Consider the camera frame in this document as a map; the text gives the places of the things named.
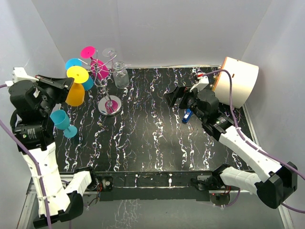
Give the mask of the blue wine glass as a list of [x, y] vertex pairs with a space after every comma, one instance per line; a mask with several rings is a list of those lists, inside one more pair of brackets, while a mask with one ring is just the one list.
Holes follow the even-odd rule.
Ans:
[[82, 67], [81, 60], [77, 58], [69, 59], [65, 64], [66, 75], [68, 78], [73, 78], [74, 83], [81, 84], [85, 91], [93, 87], [93, 79], [89, 72]]

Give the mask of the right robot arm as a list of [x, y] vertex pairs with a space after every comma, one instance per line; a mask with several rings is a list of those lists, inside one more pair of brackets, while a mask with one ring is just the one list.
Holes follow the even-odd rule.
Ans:
[[178, 86], [164, 97], [169, 107], [181, 98], [180, 109], [190, 109], [208, 135], [233, 150], [253, 170], [250, 173], [222, 164], [203, 181], [193, 178], [196, 187], [238, 187], [256, 194], [272, 209], [278, 208], [297, 190], [297, 167], [291, 162], [285, 165], [263, 155], [262, 150], [234, 126], [233, 120], [219, 110], [219, 100], [213, 91]]

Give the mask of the yellow wine glass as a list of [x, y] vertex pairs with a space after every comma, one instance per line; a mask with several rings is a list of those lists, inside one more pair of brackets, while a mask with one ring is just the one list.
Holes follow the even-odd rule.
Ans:
[[81, 84], [76, 84], [73, 82], [65, 102], [70, 106], [76, 107], [83, 104], [84, 98], [84, 87]]

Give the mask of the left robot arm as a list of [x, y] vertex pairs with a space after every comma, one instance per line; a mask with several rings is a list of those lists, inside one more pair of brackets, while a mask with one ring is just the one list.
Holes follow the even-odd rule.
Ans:
[[59, 111], [59, 119], [51, 117], [56, 114], [55, 105], [65, 102], [73, 83], [73, 78], [36, 75], [13, 82], [8, 89], [15, 107], [9, 134], [30, 169], [39, 204], [38, 217], [33, 221], [35, 228], [79, 217], [85, 190], [94, 190], [99, 183], [91, 167], [78, 169], [66, 187], [61, 181], [53, 129], [60, 125], [64, 130], [67, 125], [69, 137], [75, 136], [77, 130], [63, 110]]

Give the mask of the teal wine glass front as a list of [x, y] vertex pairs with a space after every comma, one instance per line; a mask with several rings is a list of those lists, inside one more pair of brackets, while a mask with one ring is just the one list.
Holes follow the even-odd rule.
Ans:
[[53, 121], [54, 126], [63, 131], [66, 138], [73, 138], [76, 136], [78, 129], [70, 124], [70, 118], [64, 110], [60, 109], [52, 112], [50, 118]]

